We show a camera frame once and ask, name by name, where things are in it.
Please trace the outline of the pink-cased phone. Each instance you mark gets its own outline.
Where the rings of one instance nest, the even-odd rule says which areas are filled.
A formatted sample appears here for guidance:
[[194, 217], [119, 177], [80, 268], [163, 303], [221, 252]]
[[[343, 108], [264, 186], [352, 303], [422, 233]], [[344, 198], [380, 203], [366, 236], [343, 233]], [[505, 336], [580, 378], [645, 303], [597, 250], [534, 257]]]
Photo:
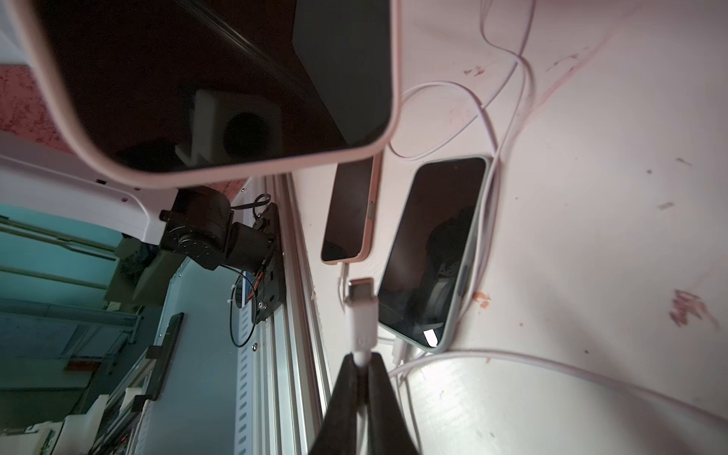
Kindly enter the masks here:
[[397, 1], [7, 1], [49, 114], [93, 170], [183, 188], [381, 152]]

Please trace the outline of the green-cased phone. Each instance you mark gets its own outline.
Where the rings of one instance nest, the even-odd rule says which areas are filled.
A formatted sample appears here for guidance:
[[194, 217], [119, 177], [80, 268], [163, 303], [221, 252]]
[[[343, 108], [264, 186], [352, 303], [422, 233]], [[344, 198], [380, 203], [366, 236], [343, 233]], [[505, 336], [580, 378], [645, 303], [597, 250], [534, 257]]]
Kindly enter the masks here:
[[432, 354], [449, 347], [475, 265], [486, 157], [420, 166], [379, 286], [379, 322]]

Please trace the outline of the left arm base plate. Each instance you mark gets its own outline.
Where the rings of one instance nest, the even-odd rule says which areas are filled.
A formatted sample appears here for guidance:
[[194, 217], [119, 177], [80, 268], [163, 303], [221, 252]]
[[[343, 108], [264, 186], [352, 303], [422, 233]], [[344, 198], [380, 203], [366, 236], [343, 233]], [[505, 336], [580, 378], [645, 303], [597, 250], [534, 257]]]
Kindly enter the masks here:
[[254, 227], [258, 231], [263, 231], [271, 241], [269, 256], [258, 273], [259, 281], [255, 291], [256, 307], [252, 321], [258, 324], [272, 316], [286, 303], [286, 271], [278, 206], [274, 203], [269, 204]]

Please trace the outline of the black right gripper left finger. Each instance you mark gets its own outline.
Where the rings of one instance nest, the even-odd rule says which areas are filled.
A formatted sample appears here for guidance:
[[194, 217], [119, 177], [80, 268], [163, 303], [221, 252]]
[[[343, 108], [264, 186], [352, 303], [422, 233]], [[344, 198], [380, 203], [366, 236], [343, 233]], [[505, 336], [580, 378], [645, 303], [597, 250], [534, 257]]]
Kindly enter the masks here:
[[310, 455], [358, 454], [358, 414], [363, 400], [363, 370], [353, 354], [343, 358], [320, 431]]

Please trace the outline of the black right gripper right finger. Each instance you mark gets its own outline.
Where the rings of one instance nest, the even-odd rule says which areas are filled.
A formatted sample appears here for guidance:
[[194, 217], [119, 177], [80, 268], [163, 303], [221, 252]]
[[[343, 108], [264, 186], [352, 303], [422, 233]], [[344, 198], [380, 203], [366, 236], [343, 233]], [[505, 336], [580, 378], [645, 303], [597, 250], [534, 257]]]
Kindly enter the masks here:
[[418, 454], [380, 354], [371, 355], [364, 386], [368, 420], [367, 453]]

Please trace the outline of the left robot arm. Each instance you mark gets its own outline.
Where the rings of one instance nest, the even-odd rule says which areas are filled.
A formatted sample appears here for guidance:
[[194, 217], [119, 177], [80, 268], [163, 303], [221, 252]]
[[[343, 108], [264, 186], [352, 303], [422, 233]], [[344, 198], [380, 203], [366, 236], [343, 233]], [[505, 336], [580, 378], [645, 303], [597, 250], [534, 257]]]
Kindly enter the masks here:
[[112, 229], [208, 270], [255, 273], [276, 252], [275, 235], [235, 221], [231, 203], [219, 191], [124, 185], [74, 155], [11, 133], [1, 135], [1, 202]]

